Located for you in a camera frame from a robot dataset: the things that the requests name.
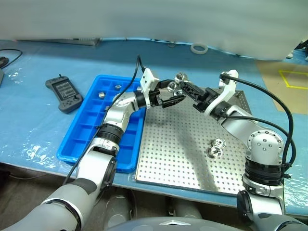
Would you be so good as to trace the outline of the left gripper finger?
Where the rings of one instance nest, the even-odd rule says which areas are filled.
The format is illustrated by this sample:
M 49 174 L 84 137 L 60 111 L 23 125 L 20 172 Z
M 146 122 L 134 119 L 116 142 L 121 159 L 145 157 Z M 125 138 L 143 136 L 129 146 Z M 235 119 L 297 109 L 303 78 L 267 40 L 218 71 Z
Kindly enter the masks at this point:
M 156 88 L 174 90 L 176 88 L 176 83 L 173 80 L 166 79 L 166 80 L 159 81 L 157 83 Z
M 186 98 L 185 95 L 170 97 L 169 99 L 162 101 L 162 107 L 167 108 L 170 106 L 174 106 L 183 101 L 185 98 Z

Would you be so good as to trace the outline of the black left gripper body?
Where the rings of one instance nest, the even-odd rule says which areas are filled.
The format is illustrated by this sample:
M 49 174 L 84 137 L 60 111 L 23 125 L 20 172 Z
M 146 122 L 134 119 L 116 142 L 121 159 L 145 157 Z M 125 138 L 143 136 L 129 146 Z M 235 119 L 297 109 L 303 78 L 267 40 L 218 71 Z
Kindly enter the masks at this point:
M 154 89 L 149 92 L 149 100 L 151 107 L 161 106 L 162 108 L 167 108 L 167 102 L 163 101 L 160 97 L 160 90 Z

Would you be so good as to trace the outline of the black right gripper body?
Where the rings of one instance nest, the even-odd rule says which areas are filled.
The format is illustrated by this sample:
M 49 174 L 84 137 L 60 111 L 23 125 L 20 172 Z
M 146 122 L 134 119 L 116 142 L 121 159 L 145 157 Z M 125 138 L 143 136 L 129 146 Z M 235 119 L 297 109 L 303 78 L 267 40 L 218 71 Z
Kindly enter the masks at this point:
M 206 88 L 205 91 L 198 93 L 193 107 L 200 113 L 204 113 L 208 106 L 218 97 L 218 93 L 211 88 Z

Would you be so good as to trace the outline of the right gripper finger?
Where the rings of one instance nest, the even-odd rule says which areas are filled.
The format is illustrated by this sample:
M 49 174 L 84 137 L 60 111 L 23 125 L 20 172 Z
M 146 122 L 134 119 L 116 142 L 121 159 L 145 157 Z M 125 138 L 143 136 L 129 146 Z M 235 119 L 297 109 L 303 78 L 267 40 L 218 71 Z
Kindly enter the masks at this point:
M 201 97 L 204 95 L 204 94 L 187 94 L 188 96 L 190 96 L 195 102 L 200 102 L 201 100 Z
M 205 93 L 203 89 L 201 89 L 200 87 L 198 87 L 197 85 L 193 84 L 190 81 L 184 81 L 182 83 L 182 90 L 186 94 L 204 94 Z

